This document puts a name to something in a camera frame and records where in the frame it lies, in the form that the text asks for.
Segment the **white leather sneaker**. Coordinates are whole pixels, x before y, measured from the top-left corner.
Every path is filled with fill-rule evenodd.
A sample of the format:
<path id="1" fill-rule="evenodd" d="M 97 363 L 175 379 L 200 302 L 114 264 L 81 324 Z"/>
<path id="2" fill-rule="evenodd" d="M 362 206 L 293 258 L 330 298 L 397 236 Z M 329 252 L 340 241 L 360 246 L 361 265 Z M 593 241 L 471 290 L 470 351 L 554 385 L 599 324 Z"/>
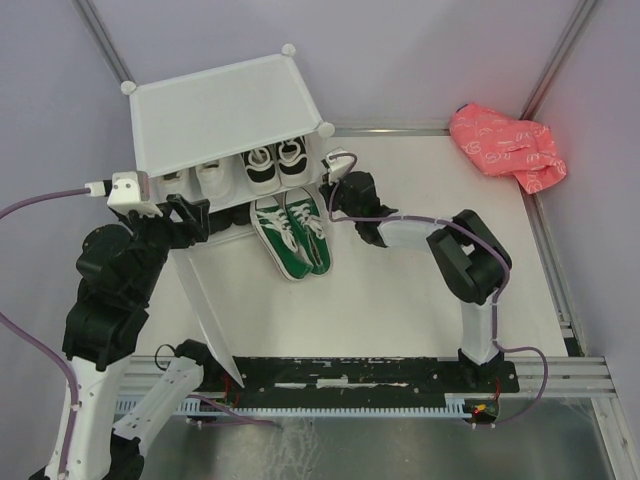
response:
<path id="1" fill-rule="evenodd" d="M 162 201 L 166 201 L 169 195 L 180 195 L 187 201 L 192 201 L 194 194 L 189 170 L 183 169 L 160 177 L 158 192 Z"/>
<path id="2" fill-rule="evenodd" d="M 195 169 L 202 194 L 212 203 L 226 203 L 235 193 L 232 167 L 227 159 L 214 160 Z"/>

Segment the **green canvas sneaker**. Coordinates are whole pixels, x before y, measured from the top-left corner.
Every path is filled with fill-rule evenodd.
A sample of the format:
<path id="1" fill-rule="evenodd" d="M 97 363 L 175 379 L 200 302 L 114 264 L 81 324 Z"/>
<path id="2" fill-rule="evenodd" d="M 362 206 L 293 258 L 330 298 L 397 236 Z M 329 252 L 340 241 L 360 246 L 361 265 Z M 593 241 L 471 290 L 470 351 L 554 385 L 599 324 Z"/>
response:
<path id="1" fill-rule="evenodd" d="M 303 258 L 315 276 L 326 275 L 332 266 L 331 251 L 319 207 L 304 188 L 284 194 L 284 210 L 291 223 L 294 237 L 302 248 Z"/>
<path id="2" fill-rule="evenodd" d="M 255 233 L 287 280 L 300 281 L 311 273 L 288 216 L 274 196 L 253 201 L 249 216 Z"/>

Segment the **white plastic shoe cabinet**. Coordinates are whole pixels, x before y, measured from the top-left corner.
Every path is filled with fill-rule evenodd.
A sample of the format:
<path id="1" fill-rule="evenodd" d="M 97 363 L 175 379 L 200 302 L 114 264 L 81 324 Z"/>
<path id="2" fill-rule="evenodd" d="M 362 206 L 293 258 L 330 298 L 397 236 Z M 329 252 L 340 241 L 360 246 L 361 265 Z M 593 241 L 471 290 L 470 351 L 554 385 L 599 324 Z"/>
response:
<path id="1" fill-rule="evenodd" d="M 136 166 L 152 181 L 256 147 L 331 137 L 286 44 L 277 54 L 137 85 L 124 81 Z"/>

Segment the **black slip-on shoe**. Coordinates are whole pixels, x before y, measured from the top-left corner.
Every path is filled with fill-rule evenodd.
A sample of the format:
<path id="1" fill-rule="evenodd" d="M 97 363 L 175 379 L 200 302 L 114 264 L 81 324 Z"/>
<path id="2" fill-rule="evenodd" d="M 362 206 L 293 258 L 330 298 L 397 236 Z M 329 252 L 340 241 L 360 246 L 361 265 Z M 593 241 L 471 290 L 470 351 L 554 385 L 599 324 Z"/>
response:
<path id="1" fill-rule="evenodd" d="M 251 204 L 238 205 L 230 210 L 230 218 L 235 226 L 250 225 L 251 220 Z"/>
<path id="2" fill-rule="evenodd" d="M 209 235 L 214 235 L 229 229 L 234 225 L 233 216 L 226 211 L 218 211 L 208 215 Z"/>

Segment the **black white canvas sneaker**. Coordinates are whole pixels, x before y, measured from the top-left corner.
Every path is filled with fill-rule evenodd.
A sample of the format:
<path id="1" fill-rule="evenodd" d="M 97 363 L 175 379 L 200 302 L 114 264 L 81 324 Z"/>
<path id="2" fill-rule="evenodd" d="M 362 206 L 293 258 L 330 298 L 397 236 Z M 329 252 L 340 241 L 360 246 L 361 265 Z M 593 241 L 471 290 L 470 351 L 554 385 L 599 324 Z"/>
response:
<path id="1" fill-rule="evenodd" d="M 269 147 L 258 147 L 241 154 L 250 190 L 258 196 L 271 194 L 281 187 L 276 162 Z"/>

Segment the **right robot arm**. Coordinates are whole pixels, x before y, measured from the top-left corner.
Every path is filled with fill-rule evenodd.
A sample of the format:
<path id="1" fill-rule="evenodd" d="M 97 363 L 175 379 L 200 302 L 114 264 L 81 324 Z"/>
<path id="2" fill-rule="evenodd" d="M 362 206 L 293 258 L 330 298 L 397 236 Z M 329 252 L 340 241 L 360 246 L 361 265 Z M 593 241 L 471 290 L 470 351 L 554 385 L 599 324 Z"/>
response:
<path id="1" fill-rule="evenodd" d="M 433 256 L 449 291 L 461 302 L 459 379 L 481 391 L 504 361 L 497 346 L 497 298 L 510 278 L 512 261 L 473 210 L 450 219 L 401 215 L 381 203 L 371 174 L 351 172 L 320 186 L 329 218 L 351 221 L 361 239 L 380 248 L 407 248 Z"/>

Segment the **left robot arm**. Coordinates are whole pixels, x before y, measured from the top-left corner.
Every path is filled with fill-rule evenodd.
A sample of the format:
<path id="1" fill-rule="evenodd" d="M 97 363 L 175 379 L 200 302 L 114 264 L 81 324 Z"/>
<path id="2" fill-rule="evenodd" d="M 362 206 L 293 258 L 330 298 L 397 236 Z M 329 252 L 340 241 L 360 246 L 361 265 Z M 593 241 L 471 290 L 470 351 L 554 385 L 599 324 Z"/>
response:
<path id="1" fill-rule="evenodd" d="M 81 281 L 57 358 L 68 391 L 53 454 L 36 479 L 139 478 L 149 446 L 176 408 L 195 390 L 215 387 L 222 375 L 206 344 L 185 340 L 129 417 L 113 419 L 170 251 L 210 236 L 206 200 L 171 195 L 152 215 L 128 207 L 116 216 L 118 223 L 84 239 L 76 262 Z"/>

